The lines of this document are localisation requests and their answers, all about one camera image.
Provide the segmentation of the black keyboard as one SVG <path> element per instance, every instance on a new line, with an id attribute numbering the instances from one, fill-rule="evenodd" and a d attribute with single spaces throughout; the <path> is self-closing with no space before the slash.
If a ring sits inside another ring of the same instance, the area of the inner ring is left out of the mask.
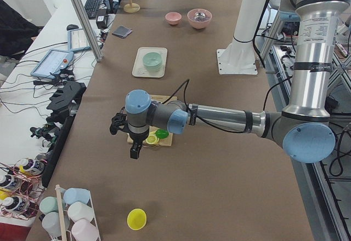
<path id="1" fill-rule="evenodd" d="M 86 0 L 84 9 L 89 19 L 97 17 L 97 10 L 99 9 L 102 0 Z"/>

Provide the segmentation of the white cup rack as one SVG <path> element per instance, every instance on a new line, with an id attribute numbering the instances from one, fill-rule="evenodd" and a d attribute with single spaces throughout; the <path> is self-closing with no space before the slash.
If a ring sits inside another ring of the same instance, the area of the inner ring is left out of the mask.
<path id="1" fill-rule="evenodd" d="M 102 240 L 90 190 L 56 185 L 55 194 L 39 205 L 50 240 Z"/>

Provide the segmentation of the yellow plastic cup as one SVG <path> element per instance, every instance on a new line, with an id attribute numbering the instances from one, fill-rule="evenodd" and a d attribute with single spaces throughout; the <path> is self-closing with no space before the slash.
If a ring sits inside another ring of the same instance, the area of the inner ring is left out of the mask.
<path id="1" fill-rule="evenodd" d="M 131 210 L 127 216 L 127 225 L 130 229 L 138 231 L 147 223 L 146 212 L 141 208 Z"/>

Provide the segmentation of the blue teach pendant far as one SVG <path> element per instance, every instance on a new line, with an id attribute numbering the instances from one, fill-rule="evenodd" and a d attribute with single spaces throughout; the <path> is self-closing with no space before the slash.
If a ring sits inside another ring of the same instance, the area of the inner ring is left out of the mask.
<path id="1" fill-rule="evenodd" d="M 74 53 L 90 49 L 90 44 L 82 28 L 68 30 L 67 43 L 68 50 Z"/>

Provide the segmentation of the blue teach pendant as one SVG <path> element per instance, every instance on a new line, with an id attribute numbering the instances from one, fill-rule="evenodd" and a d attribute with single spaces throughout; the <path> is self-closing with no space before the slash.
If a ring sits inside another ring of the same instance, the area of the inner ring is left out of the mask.
<path id="1" fill-rule="evenodd" d="M 55 74 L 66 69 L 73 60 L 74 53 L 69 50 L 51 49 L 38 65 L 31 71 L 30 75 L 39 78 L 54 79 Z"/>
<path id="2" fill-rule="evenodd" d="M 90 44 L 82 28 L 68 30 L 67 43 L 68 50 L 74 53 L 90 49 Z"/>

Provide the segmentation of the wooden cutting board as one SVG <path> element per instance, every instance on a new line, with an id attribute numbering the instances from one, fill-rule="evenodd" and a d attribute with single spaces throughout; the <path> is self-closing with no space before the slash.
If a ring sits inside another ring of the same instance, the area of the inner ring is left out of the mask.
<path id="1" fill-rule="evenodd" d="M 155 100 L 155 101 L 158 101 L 158 102 L 164 102 L 164 101 L 166 101 L 168 99 L 168 96 L 165 96 L 165 95 L 154 95 L 154 94 L 151 94 L 150 97 L 151 97 L 151 100 Z M 149 134 L 156 135 L 157 130 L 159 130 L 159 128 L 153 127 L 153 126 L 149 126 Z M 171 147 L 172 139 L 173 139 L 173 134 L 169 133 L 166 138 L 163 138 L 163 139 L 159 138 L 158 142 L 156 144 L 149 144 L 149 143 L 147 143 L 144 140 L 143 141 L 143 146 L 144 147 L 155 147 L 155 146 Z"/>

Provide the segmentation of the green bowl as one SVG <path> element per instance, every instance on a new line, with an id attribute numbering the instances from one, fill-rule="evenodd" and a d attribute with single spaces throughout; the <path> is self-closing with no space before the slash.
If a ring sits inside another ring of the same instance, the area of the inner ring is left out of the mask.
<path id="1" fill-rule="evenodd" d="M 149 72 L 157 72 L 162 66 L 162 56 L 157 52 L 148 52 L 143 58 L 143 65 Z"/>

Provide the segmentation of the small pink bowl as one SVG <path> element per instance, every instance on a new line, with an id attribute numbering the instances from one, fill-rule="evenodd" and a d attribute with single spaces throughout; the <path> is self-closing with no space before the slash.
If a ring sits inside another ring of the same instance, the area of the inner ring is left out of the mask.
<path id="1" fill-rule="evenodd" d="M 171 25 L 179 25 L 182 20 L 182 15 L 178 12 L 169 12 L 165 15 L 166 22 Z"/>

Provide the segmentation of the grey folded cloth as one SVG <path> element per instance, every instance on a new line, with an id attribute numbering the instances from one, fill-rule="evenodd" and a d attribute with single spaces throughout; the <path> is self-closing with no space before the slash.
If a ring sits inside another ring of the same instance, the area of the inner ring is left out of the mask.
<path id="1" fill-rule="evenodd" d="M 121 25 L 117 29 L 114 30 L 112 35 L 124 39 L 128 35 L 130 35 L 132 32 L 133 32 L 133 30 L 131 28 L 127 28 L 127 27 L 124 27 Z"/>

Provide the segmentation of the large pink bowl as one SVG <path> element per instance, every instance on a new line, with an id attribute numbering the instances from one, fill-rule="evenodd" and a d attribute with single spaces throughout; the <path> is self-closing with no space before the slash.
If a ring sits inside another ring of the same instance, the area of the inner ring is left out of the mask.
<path id="1" fill-rule="evenodd" d="M 195 8 L 187 13 L 188 22 L 195 29 L 206 28 L 212 19 L 212 13 L 209 10 Z"/>

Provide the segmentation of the blue teach pendant near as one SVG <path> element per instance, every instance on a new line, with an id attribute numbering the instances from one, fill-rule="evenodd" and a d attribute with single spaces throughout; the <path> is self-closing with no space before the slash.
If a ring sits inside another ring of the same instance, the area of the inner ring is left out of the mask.
<path id="1" fill-rule="evenodd" d="M 31 71 L 30 75 L 39 78 L 54 79 L 55 74 L 66 69 L 73 60 L 74 53 L 69 50 L 51 49 L 38 65 Z"/>

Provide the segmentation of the aluminium frame post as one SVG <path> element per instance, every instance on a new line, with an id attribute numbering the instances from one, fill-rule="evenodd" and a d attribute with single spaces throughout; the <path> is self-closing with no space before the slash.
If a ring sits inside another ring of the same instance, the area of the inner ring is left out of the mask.
<path id="1" fill-rule="evenodd" d="M 88 16 L 84 9 L 81 0 L 71 0 L 75 13 L 80 21 L 80 24 L 85 32 L 90 48 L 94 54 L 94 57 L 97 62 L 101 62 L 103 55 L 101 53 L 101 49 L 97 43 L 97 38 L 95 37 L 94 31 L 89 22 Z"/>

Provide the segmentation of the cream rabbit tray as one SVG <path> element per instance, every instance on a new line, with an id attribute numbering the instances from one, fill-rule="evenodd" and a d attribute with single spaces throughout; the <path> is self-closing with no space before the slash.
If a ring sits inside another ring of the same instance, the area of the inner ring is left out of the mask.
<path id="1" fill-rule="evenodd" d="M 137 51 L 132 75 L 141 78 L 161 78 L 165 74 L 167 49 L 140 47 Z"/>

